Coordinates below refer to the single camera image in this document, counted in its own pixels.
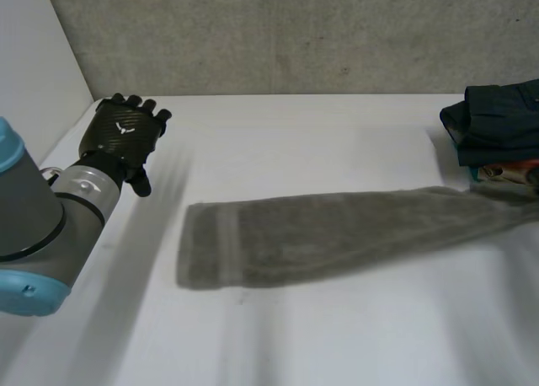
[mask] robotic hand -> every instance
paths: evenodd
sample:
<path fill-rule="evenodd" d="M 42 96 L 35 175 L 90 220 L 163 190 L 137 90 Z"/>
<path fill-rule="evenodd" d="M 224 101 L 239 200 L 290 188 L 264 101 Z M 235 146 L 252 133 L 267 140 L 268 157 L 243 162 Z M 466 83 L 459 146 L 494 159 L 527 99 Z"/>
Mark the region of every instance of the robotic hand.
<path fill-rule="evenodd" d="M 0 311 L 45 316 L 71 292 L 124 182 L 152 189 L 144 169 L 171 114 L 135 95 L 104 99 L 79 147 L 80 159 L 46 181 L 21 138 L 0 118 Z"/>

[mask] white table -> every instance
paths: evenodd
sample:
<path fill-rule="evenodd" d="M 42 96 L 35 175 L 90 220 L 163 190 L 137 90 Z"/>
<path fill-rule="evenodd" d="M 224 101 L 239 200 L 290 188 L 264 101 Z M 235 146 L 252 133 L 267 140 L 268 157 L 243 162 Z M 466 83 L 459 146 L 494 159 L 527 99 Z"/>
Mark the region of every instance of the white table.
<path fill-rule="evenodd" d="M 267 290 L 175 283 L 198 201 L 465 188 L 438 114 L 460 95 L 162 97 L 153 194 L 120 203 L 61 311 L 0 316 L 0 384 L 532 385 L 537 228 Z M 92 106 L 45 165 L 77 156 Z"/>

